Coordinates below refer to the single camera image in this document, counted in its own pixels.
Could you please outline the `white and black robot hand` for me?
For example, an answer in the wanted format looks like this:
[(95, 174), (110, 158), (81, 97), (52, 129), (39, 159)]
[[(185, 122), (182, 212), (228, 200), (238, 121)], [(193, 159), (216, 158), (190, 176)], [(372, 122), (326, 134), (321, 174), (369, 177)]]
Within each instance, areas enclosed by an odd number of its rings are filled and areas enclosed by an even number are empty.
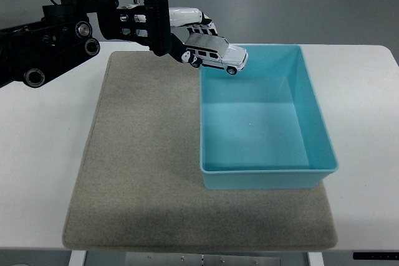
[(157, 56), (170, 55), (180, 63), (200, 66), (193, 51), (171, 32), (172, 27), (184, 27), (190, 34), (218, 34), (211, 18), (195, 7), (170, 7), (168, 0), (144, 0), (150, 50)]

